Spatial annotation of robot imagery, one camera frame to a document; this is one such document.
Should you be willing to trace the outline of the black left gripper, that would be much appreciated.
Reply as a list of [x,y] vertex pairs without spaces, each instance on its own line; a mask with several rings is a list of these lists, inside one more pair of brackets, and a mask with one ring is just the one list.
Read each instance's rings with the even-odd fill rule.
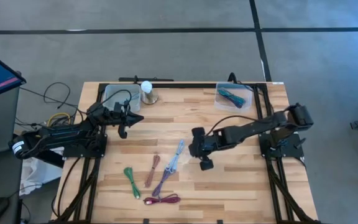
[[115,103],[113,118],[113,125],[118,125],[118,134],[122,139],[127,138],[126,128],[129,128],[144,119],[142,115],[130,111],[128,100],[123,103]]

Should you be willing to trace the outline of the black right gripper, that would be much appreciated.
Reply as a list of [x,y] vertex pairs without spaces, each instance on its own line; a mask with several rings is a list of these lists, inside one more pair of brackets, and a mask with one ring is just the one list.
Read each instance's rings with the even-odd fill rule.
[[200,160],[200,169],[209,170],[214,167],[213,161],[208,157],[213,146],[206,142],[204,128],[193,128],[191,130],[193,135],[192,143],[188,146],[190,155]]

